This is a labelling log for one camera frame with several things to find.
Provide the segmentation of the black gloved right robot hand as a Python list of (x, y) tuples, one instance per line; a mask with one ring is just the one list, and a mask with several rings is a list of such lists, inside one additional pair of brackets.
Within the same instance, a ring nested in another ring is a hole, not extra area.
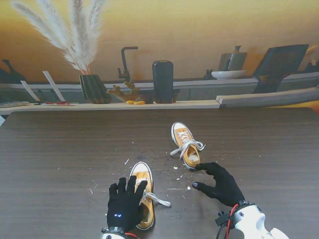
[(204, 193), (211, 199), (217, 199), (222, 204), (234, 207), (237, 203), (245, 201), (234, 177), (216, 162), (200, 163), (196, 170), (204, 170), (206, 174), (213, 176), (215, 186), (209, 186), (201, 182), (193, 182), (192, 187)]

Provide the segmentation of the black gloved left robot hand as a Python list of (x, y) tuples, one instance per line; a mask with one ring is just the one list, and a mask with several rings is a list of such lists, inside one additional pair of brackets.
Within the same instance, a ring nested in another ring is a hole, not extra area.
[(140, 201), (148, 182), (142, 181), (136, 188), (136, 179), (135, 175), (132, 175), (128, 181), (122, 177), (117, 184), (110, 186), (107, 211), (108, 228), (119, 227), (127, 233), (142, 221), (144, 210)]

